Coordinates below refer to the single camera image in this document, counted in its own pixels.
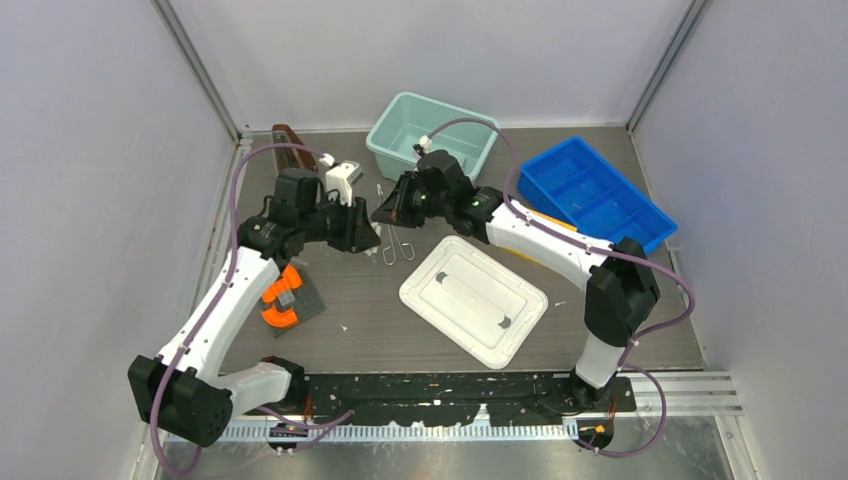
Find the white clay triangle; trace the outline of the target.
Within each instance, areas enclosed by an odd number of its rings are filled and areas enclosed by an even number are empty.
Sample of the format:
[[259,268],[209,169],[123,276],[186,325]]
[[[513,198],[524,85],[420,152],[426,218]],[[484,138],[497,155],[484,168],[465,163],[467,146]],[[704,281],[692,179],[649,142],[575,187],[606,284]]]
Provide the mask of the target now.
[[370,222],[364,235],[365,246],[362,251],[373,256],[379,250],[381,245],[381,225],[378,222]]

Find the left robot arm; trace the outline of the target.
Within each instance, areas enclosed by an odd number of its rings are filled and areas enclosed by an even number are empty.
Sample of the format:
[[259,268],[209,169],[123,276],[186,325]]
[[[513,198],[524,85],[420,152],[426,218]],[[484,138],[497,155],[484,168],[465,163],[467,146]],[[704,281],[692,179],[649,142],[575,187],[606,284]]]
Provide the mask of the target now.
[[277,177],[260,213],[238,226],[229,259],[185,325],[155,357],[131,363],[142,420],[208,447],[237,415],[266,405],[293,414],[305,405],[300,365],[270,356],[232,374],[220,368],[249,314],[305,244],[347,253],[379,246],[367,202],[353,193],[362,174],[359,164],[342,162],[324,175],[291,168]]

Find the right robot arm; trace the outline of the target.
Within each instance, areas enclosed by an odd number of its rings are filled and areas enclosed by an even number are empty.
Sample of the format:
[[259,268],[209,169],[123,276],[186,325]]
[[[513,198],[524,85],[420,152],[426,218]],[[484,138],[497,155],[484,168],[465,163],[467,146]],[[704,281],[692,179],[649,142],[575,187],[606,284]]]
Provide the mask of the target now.
[[459,235],[510,250],[579,287],[589,335],[566,388],[584,410],[596,410],[610,398],[625,349],[661,296],[637,241],[581,236],[497,188],[475,186],[445,150],[424,155],[403,173],[371,217],[404,228],[442,218]]

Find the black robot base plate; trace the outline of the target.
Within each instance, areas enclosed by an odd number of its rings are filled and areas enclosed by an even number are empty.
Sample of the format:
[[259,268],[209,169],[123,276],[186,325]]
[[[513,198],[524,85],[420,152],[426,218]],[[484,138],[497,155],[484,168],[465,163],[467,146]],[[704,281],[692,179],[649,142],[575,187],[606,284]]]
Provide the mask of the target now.
[[546,427],[567,418],[596,419],[601,432],[579,433],[607,446],[615,418],[637,404],[631,381],[613,377],[593,393],[570,372],[305,374],[286,398],[268,404],[279,415],[318,425],[401,428],[467,427],[479,416],[495,428]]

